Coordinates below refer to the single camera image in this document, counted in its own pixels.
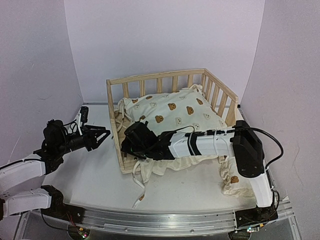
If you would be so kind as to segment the wooden pet bed frame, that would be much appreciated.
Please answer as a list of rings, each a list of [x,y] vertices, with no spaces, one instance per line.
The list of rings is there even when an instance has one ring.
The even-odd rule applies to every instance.
[[[174,70],[167,72],[157,72],[142,75],[133,75],[122,78],[107,79],[106,80],[106,90],[107,90],[107,100],[108,100],[108,111],[111,123],[111,129],[113,133],[113,139],[115,144],[116,155],[120,167],[120,171],[123,174],[131,173],[136,160],[129,159],[125,160],[121,152],[121,142],[119,138],[119,131],[117,130],[116,123],[116,110],[114,107],[114,100],[112,95],[112,86],[121,85],[122,93],[121,97],[128,98],[129,85],[128,83],[138,83],[139,84],[139,94],[141,97],[146,95],[146,81],[156,80],[156,92],[158,94],[163,92],[163,79],[171,78],[172,86],[171,91],[178,91],[179,77],[187,77],[187,86],[192,86],[193,79],[195,75],[201,75],[200,85],[204,88],[204,96],[207,101],[210,102],[210,106],[216,111],[217,115],[222,117],[226,108],[227,100],[230,100],[230,105],[228,107],[228,112],[224,118],[228,126],[232,126],[236,123],[237,119],[237,106],[239,103],[238,96],[221,80],[219,80],[214,74],[212,74],[206,68],[198,69],[187,69],[187,70]]]

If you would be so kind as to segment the bear print cream cushion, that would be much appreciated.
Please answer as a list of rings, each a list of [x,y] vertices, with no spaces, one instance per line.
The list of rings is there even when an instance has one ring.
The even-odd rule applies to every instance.
[[[148,122],[147,127],[156,136],[165,131],[179,128],[182,132],[193,130],[222,130],[226,122],[214,112],[205,99],[202,86],[193,84],[177,92],[148,94],[139,98],[122,98],[117,104],[116,126],[120,148],[125,140],[125,130],[135,122]],[[176,160],[154,161],[150,158],[140,163],[143,183],[149,181],[152,173],[163,176],[166,169],[180,171],[217,156],[186,156]]]

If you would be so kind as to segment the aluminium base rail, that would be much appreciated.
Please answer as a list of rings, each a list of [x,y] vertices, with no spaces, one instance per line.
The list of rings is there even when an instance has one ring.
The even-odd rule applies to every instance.
[[[216,238],[226,240],[300,240],[291,202],[275,204],[278,219],[255,227],[236,229],[235,210],[158,213],[85,209],[83,222],[74,224],[34,210],[18,222],[15,240],[95,240],[141,238]]]

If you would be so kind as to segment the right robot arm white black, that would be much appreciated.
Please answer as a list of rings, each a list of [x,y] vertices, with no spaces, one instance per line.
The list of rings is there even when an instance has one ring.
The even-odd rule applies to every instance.
[[[238,120],[229,129],[183,132],[178,128],[156,135],[147,123],[135,122],[124,132],[121,151],[155,161],[195,156],[235,158],[238,173],[249,181],[256,199],[257,207],[252,209],[251,216],[262,222],[272,212],[273,194],[263,144],[256,132],[264,133]]]

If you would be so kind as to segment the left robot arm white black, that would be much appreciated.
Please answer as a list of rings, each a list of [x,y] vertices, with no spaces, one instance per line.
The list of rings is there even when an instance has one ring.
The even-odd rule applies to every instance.
[[[80,207],[64,204],[64,195],[52,185],[27,184],[55,172],[64,155],[82,148],[97,149],[110,133],[103,126],[86,124],[69,132],[61,120],[50,120],[43,130],[41,148],[33,152],[37,158],[23,158],[0,168],[0,217],[41,209],[45,215],[69,220],[71,213],[83,212]]]

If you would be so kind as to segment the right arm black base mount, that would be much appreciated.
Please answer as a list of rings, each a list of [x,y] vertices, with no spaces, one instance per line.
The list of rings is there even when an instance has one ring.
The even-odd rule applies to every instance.
[[[275,205],[269,207],[255,207],[235,212],[236,229],[256,227],[278,219]]]

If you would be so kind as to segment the small bear print pillow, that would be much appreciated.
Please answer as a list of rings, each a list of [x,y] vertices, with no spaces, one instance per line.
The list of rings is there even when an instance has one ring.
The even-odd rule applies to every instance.
[[[219,156],[219,174],[223,181],[222,193],[231,197],[253,198],[249,181],[240,175],[235,157]]]

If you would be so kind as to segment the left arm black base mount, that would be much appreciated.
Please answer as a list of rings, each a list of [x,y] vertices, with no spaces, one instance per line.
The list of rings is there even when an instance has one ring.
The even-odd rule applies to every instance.
[[[42,185],[40,188],[51,197],[49,207],[40,209],[43,215],[69,221],[73,224],[83,223],[85,213],[83,207],[64,203],[64,195],[52,185]]]

